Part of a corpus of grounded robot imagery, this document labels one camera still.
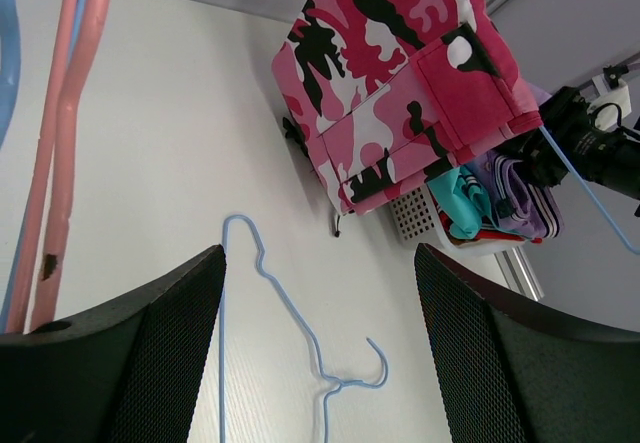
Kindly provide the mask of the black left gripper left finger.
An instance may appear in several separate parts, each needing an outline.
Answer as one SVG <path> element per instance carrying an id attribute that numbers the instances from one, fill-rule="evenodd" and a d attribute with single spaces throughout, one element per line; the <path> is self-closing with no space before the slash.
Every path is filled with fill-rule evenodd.
<path id="1" fill-rule="evenodd" d="M 186 441 L 225 270 L 215 245 L 117 298 L 2 335 L 2 441 Z"/>

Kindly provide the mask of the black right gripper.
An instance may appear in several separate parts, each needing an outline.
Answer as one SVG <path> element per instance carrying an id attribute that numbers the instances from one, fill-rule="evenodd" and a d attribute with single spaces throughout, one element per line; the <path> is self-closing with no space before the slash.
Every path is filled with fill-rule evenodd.
<path id="1" fill-rule="evenodd" d="M 639 132 L 622 124 L 597 129 L 579 91 L 563 87 L 539 108 L 543 125 L 585 181 L 630 198 L 639 196 Z M 538 129 L 497 151 L 522 162 L 534 182 L 553 187 L 569 173 Z"/>

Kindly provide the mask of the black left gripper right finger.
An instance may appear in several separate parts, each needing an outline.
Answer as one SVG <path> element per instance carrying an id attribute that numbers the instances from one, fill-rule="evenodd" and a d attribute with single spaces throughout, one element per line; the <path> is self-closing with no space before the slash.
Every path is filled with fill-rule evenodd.
<path id="1" fill-rule="evenodd" d="M 636 442 L 639 335 L 418 246 L 417 290 L 455 442 Z"/>

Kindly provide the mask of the purple trousers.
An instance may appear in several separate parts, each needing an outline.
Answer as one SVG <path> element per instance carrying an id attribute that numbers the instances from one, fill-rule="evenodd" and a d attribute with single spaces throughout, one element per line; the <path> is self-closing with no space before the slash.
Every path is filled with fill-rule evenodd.
<path id="1" fill-rule="evenodd" d="M 499 230 L 530 241 L 555 238 L 564 230 L 549 188 L 531 183 L 520 160 L 491 150 L 467 163 L 466 168 L 487 190 Z"/>

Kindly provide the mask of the teal trousers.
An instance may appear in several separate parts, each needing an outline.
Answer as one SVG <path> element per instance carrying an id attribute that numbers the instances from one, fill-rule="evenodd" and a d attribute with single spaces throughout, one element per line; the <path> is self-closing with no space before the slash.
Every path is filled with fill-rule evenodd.
<path id="1" fill-rule="evenodd" d="M 458 167 L 430 180 L 427 186 L 441 211 L 451 223 L 448 232 L 459 240 L 473 240 L 482 227 L 482 212 L 469 191 L 483 191 L 467 170 Z"/>

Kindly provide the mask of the red trousers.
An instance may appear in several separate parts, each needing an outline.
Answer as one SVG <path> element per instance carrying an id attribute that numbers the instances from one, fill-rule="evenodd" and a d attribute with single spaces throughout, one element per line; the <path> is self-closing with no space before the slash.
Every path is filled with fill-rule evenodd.
<path id="1" fill-rule="evenodd" d="M 549 227 L 546 224 L 531 225 L 526 221 L 526 225 L 523 228 L 518 229 L 504 229 L 494 224 L 491 219 L 491 215 L 487 214 L 483 206 L 478 206 L 478 209 L 482 212 L 482 227 L 473 240 L 460 240 L 462 242 L 480 242 L 480 241 L 507 241 L 507 242 L 524 242 L 531 241 L 534 244 L 541 243 L 544 239 L 555 235 L 555 228 Z M 445 233 L 448 237 L 459 240 L 451 236 L 448 232 L 448 226 L 451 223 L 449 218 L 441 211 L 440 207 L 436 204 L 436 210 L 440 218 L 440 222 L 443 225 Z"/>

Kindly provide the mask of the blue hanger with purple trousers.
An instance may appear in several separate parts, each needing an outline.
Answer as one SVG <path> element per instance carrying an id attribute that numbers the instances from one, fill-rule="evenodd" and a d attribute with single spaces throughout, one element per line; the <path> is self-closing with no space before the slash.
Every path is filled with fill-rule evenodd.
<path id="1" fill-rule="evenodd" d="M 346 391 L 379 390 L 390 366 L 384 350 L 360 335 L 357 348 L 371 370 L 339 370 L 330 350 L 280 282 L 280 261 L 268 267 L 270 246 L 256 223 L 233 213 L 222 223 L 229 269 L 216 319 L 218 420 L 222 442 L 326 442 L 329 404 Z"/>

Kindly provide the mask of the white plastic mesh basket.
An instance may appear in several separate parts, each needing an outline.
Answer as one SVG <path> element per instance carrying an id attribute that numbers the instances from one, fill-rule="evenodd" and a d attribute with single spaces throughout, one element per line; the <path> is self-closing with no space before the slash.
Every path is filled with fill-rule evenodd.
<path id="1" fill-rule="evenodd" d="M 452 257 L 495 255 L 522 246 L 514 235 L 481 230 L 473 239 L 459 239 L 452 233 L 453 221 L 441 209 L 427 186 L 400 196 L 388 204 L 400 242 L 407 248 L 429 244 Z"/>

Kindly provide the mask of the pink wire hanger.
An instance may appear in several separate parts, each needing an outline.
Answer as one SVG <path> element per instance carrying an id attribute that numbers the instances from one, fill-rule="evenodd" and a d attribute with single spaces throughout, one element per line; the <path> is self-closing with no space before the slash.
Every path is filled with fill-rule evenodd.
<path id="1" fill-rule="evenodd" d="M 43 244 L 43 260 L 31 315 L 32 331 L 53 321 L 73 207 L 79 103 L 98 50 L 110 0 L 84 0 L 56 113 L 53 179 Z"/>

